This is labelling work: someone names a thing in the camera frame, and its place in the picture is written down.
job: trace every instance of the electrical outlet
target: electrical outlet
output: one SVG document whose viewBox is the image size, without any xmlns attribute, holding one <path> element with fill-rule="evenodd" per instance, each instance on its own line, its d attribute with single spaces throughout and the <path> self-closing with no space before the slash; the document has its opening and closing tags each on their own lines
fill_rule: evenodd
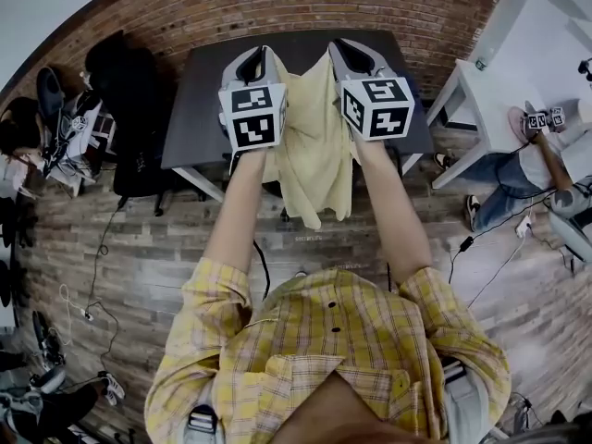
<svg viewBox="0 0 592 444">
<path fill-rule="evenodd" d="M 84 309 L 80 309 L 80 313 L 87 321 L 92 322 L 94 320 L 94 316 L 91 313 L 85 311 Z"/>
<path fill-rule="evenodd" d="M 526 232 L 528 231 L 528 226 L 531 225 L 530 216 L 526 215 L 516 227 L 516 235 L 519 239 L 523 239 L 526 236 Z"/>
</svg>

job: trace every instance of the yellow plaid shirt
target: yellow plaid shirt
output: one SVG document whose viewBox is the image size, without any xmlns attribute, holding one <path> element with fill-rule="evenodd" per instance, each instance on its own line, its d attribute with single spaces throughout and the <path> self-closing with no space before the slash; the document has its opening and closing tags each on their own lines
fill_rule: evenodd
<svg viewBox="0 0 592 444">
<path fill-rule="evenodd" d="M 268 442 L 333 372 L 376 416 L 416 435 L 447 436 L 438 356 L 475 370 L 489 419 L 510 393 L 506 358 L 436 270 L 380 290 L 348 271 L 296 277 L 252 313 L 247 277 L 203 258 L 183 287 L 184 305 L 148 394 L 154 443 L 176 443 L 179 425 L 214 379 L 212 400 L 229 444 Z"/>
</svg>

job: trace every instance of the brick wall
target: brick wall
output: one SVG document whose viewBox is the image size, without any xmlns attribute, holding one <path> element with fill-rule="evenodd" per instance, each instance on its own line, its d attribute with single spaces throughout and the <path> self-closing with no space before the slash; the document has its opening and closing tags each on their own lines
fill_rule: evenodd
<svg viewBox="0 0 592 444">
<path fill-rule="evenodd" d="M 434 98 L 455 58 L 467 57 L 495 0 L 118 0 L 98 6 L 79 27 L 34 65 L 3 102 L 35 96 L 39 68 L 61 70 L 65 85 L 80 86 L 89 49 L 119 29 L 156 55 L 177 81 L 196 46 L 274 31 L 323 28 L 389 30 L 426 99 Z"/>
</svg>

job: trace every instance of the black shoe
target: black shoe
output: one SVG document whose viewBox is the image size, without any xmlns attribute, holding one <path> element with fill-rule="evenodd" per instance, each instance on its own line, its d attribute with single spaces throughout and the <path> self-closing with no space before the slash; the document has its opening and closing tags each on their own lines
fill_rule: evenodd
<svg viewBox="0 0 592 444">
<path fill-rule="evenodd" d="M 434 153 L 433 159 L 442 171 L 446 171 L 452 166 L 452 159 L 447 154 Z"/>
<path fill-rule="evenodd" d="M 471 227 L 472 231 L 475 231 L 473 228 L 473 221 L 475 220 L 477 212 L 479 212 L 479 209 L 481 208 L 481 203 L 476 196 L 469 195 L 466 196 L 466 199 L 464 200 L 464 208 L 468 216 L 469 226 Z"/>
</svg>

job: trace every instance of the dark table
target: dark table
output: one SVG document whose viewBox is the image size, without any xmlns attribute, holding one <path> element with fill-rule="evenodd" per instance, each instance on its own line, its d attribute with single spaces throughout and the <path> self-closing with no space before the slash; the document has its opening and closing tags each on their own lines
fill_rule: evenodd
<svg viewBox="0 0 592 444">
<path fill-rule="evenodd" d="M 185 64 L 175 105 L 168 124 L 162 168 L 174 169 L 183 178 L 215 199 L 223 193 L 194 167 L 223 161 L 230 154 L 230 142 L 218 122 L 218 90 L 222 71 L 236 56 L 266 44 L 282 60 L 288 72 L 303 74 L 325 53 L 336 38 L 348 38 L 378 51 L 390 67 L 409 81 L 415 95 L 415 110 L 405 138 L 386 140 L 401 154 L 410 154 L 403 164 L 406 172 L 422 154 L 433 152 L 432 136 L 413 78 L 407 70 L 397 42 L 389 31 L 312 30 L 249 36 L 193 49 Z"/>
</svg>

